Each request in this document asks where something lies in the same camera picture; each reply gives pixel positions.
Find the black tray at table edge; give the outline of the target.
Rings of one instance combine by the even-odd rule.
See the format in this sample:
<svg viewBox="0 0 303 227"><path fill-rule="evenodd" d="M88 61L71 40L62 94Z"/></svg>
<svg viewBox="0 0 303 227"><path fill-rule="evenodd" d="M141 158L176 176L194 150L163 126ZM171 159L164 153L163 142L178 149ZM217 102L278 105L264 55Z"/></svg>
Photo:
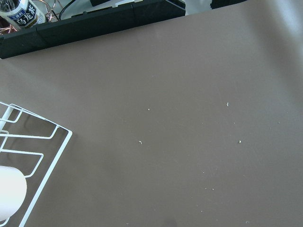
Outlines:
<svg viewBox="0 0 303 227"><path fill-rule="evenodd" d="M186 13L181 0L140 0L119 4L71 18L44 23L0 37L0 57L6 59L29 52L148 25Z"/></svg>

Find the pink cup on rack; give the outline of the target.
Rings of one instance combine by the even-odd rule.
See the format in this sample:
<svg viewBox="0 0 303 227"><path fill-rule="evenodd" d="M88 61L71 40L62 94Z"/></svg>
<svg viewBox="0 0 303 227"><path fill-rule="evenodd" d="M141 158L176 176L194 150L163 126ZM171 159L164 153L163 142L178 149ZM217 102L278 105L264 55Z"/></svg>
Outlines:
<svg viewBox="0 0 303 227"><path fill-rule="evenodd" d="M0 220L14 215L24 202L27 182L20 170L0 166Z"/></svg>

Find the tea bottle white label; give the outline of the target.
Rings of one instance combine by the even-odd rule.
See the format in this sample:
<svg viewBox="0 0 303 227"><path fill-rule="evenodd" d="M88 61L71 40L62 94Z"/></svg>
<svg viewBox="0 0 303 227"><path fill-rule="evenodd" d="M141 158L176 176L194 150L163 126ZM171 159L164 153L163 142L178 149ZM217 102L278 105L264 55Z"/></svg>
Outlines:
<svg viewBox="0 0 303 227"><path fill-rule="evenodd" d="M0 16L17 31L47 21L44 13L31 0L1 0Z"/></svg>

